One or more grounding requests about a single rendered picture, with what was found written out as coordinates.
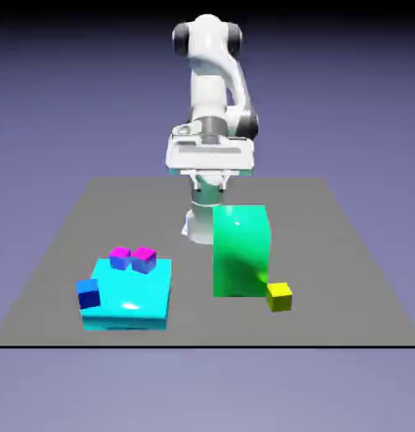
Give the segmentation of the small yellow cube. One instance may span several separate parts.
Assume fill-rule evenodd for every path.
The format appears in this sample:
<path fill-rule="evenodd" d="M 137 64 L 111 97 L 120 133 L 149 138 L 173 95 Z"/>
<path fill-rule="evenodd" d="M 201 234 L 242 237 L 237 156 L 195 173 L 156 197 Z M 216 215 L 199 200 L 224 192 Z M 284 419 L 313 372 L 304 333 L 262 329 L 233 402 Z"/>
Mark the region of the small yellow cube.
<path fill-rule="evenodd" d="M 287 282 L 267 285 L 267 303 L 271 312 L 290 311 L 293 304 L 293 292 Z"/>

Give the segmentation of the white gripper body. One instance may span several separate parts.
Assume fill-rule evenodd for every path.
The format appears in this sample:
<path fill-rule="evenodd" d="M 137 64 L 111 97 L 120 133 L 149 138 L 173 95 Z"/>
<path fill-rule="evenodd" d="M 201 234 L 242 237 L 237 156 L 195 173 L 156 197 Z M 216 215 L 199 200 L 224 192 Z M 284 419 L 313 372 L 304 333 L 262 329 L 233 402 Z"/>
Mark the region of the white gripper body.
<path fill-rule="evenodd" d="M 171 170 L 248 171 L 255 164 L 254 143 L 220 136 L 219 143 L 207 144 L 200 135 L 171 135 L 165 164 Z"/>

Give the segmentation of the small magenta cube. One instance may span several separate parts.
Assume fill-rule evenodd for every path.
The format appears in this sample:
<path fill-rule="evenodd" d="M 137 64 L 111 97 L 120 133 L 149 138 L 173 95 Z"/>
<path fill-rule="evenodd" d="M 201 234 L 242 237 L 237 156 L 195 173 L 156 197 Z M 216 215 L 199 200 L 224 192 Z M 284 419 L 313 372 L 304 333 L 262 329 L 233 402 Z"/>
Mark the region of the small magenta cube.
<path fill-rule="evenodd" d="M 109 253 L 110 266 L 114 269 L 125 271 L 131 264 L 132 250 L 130 248 L 116 246 Z"/>
<path fill-rule="evenodd" d="M 157 252 L 147 247 L 138 247 L 131 252 L 130 258 L 133 271 L 148 274 L 156 267 Z"/>

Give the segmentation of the large green box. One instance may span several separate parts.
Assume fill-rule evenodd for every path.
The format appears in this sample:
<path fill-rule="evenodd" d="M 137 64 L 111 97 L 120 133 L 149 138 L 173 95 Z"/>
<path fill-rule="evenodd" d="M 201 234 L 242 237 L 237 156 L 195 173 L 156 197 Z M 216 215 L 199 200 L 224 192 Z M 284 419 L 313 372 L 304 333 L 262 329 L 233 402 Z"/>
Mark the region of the large green box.
<path fill-rule="evenodd" d="M 263 297 L 267 291 L 272 231 L 263 205 L 213 209 L 213 295 Z"/>

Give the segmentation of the small blue cube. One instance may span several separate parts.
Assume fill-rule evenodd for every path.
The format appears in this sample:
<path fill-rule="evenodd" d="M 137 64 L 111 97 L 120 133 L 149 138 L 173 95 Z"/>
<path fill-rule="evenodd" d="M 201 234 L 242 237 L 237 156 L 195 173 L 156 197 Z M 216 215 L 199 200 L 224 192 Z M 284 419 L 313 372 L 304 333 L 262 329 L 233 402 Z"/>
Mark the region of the small blue cube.
<path fill-rule="evenodd" d="M 77 281 L 76 289 L 80 310 L 100 305 L 100 291 L 96 278 Z"/>

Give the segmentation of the large cyan box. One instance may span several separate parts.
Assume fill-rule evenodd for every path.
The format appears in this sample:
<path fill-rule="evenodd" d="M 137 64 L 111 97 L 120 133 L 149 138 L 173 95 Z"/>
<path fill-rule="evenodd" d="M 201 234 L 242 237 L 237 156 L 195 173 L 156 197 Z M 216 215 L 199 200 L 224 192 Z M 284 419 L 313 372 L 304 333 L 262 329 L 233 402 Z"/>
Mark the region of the large cyan box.
<path fill-rule="evenodd" d="M 91 278 L 98 283 L 100 304 L 80 311 L 83 329 L 160 330 L 167 327 L 172 261 L 161 258 L 147 274 L 114 269 L 97 260 Z"/>

